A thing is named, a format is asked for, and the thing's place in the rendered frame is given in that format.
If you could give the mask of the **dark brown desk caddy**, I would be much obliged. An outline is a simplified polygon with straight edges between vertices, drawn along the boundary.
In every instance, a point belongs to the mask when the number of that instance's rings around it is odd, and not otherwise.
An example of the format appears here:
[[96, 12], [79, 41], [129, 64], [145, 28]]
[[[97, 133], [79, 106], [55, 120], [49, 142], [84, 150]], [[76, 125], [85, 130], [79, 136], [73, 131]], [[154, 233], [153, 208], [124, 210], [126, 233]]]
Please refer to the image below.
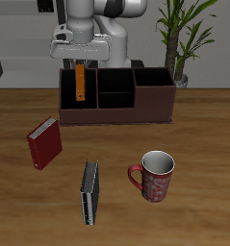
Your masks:
[[76, 99], [75, 71], [60, 71], [63, 126], [165, 124], [171, 121], [176, 85], [164, 67], [90, 68], [86, 98]]

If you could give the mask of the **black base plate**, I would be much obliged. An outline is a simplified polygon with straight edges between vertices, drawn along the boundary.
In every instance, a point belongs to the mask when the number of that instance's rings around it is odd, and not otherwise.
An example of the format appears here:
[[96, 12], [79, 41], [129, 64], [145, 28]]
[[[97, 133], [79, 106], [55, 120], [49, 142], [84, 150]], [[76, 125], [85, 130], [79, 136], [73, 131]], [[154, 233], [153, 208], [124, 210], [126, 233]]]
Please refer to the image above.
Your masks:
[[[144, 67], [144, 64], [140, 60], [131, 60], [132, 67]], [[97, 68], [98, 61], [88, 61], [88, 68]], [[74, 60], [64, 59], [64, 69], [75, 68]]]

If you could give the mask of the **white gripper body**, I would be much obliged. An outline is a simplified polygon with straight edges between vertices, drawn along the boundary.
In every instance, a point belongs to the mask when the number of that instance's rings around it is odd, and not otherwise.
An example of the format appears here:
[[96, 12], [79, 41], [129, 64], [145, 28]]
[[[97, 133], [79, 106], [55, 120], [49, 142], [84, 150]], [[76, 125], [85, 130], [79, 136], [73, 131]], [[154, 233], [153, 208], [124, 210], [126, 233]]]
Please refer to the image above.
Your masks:
[[112, 40], [107, 35], [95, 34], [88, 44], [72, 44], [65, 40], [51, 42], [50, 56], [54, 59], [106, 61], [110, 58]]

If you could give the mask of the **red book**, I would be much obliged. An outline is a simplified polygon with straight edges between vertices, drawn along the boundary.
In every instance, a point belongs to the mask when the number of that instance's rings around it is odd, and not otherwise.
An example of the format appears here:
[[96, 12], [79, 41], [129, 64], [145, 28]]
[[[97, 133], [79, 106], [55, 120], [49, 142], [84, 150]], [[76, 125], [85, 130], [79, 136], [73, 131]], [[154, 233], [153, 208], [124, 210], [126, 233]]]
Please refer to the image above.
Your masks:
[[27, 134], [34, 167], [42, 170], [62, 150], [62, 141], [57, 119], [48, 117]]

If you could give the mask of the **orange book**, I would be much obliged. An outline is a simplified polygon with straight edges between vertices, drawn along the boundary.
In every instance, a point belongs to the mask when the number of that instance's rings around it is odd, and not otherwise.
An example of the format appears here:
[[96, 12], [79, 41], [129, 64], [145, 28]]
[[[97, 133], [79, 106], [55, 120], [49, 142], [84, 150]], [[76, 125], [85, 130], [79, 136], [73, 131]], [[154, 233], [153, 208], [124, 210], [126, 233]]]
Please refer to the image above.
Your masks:
[[76, 100], [84, 101], [86, 94], [86, 70], [83, 64], [75, 66]]

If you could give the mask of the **black book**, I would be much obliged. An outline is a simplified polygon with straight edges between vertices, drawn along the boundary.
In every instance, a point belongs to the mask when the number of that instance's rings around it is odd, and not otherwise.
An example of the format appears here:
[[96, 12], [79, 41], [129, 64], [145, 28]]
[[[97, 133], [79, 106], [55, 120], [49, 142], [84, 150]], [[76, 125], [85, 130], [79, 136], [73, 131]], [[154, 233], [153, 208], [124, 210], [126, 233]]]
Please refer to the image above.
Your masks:
[[86, 225], [94, 225], [99, 199], [98, 161], [86, 161], [80, 196], [83, 221]]

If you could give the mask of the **red patterned mug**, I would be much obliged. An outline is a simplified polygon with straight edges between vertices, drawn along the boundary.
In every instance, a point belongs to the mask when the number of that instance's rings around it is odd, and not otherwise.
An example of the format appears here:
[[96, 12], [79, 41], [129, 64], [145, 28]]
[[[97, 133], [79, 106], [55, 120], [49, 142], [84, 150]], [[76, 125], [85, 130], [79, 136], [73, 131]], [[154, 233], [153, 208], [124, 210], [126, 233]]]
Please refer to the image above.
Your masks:
[[[166, 197], [174, 167], [175, 161], [170, 154], [150, 151], [142, 157], [141, 164], [134, 164], [128, 168], [128, 178], [141, 191], [145, 200], [158, 203]], [[132, 172], [136, 170], [141, 173], [140, 184], [132, 177]]]

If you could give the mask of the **green pot plant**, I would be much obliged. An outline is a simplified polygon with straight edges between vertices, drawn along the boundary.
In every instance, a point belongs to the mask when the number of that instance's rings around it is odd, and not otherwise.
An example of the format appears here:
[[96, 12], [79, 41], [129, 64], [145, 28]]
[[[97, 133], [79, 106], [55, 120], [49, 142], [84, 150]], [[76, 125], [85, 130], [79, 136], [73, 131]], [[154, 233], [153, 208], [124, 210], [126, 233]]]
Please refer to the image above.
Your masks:
[[159, 9], [163, 18], [160, 18], [158, 24], [162, 23], [165, 30], [161, 30], [163, 36], [162, 43], [166, 46], [165, 67], [171, 72], [177, 88], [186, 88], [189, 78], [183, 73], [185, 62], [189, 58], [197, 58], [195, 51], [201, 46], [213, 43], [213, 39], [208, 39], [212, 27], [206, 29], [199, 37], [197, 32], [202, 20], [198, 23], [188, 26], [195, 17], [207, 8], [213, 6], [217, 0], [206, 0], [199, 4], [200, 0], [186, 10], [184, 8], [185, 0], [166, 0], [166, 12]]

